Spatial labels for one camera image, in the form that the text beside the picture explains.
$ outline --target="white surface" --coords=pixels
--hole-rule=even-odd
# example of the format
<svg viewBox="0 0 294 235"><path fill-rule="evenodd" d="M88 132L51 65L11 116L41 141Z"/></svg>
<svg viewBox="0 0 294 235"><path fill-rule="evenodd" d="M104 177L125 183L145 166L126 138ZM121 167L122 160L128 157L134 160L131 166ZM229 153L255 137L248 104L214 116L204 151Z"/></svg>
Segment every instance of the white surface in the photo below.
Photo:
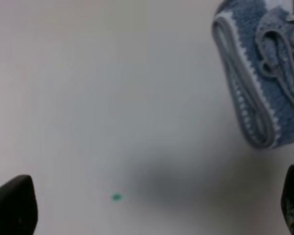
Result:
<svg viewBox="0 0 294 235"><path fill-rule="evenodd" d="M32 175L36 235L289 234L294 144L243 140L218 4L0 0L0 185Z"/></svg>

